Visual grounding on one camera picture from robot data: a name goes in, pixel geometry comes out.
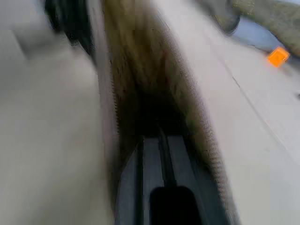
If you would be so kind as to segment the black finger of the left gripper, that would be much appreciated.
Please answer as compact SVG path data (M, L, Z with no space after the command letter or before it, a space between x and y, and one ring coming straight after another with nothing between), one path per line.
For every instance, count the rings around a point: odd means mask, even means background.
M45 14L56 33L65 33L71 44L80 43L93 54L88 0L45 0Z

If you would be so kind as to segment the orange square block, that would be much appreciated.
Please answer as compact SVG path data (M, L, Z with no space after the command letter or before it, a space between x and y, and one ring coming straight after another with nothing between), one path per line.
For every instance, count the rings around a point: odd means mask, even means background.
M267 60L271 65L278 68L288 60L289 56L290 53L286 49L278 46L267 56Z

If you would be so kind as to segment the grey plaid zipper pouch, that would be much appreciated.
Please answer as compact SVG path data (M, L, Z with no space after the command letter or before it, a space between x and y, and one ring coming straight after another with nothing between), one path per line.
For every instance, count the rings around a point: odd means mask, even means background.
M0 225L114 225L151 137L151 225L203 225L169 136L209 171L225 225L300 225L300 0L87 4L93 54L54 32L45 0L0 0Z

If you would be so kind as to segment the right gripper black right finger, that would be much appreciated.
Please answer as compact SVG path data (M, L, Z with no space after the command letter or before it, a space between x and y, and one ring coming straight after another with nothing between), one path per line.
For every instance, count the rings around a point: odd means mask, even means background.
M225 225L225 210L209 171L188 153L182 136L169 136L168 142L177 184L194 194L202 224Z

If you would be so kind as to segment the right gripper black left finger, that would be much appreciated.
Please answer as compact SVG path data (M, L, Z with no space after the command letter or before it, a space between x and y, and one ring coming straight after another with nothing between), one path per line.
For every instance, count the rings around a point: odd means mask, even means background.
M121 174L114 225L151 225L150 194L162 186L159 140L144 138Z

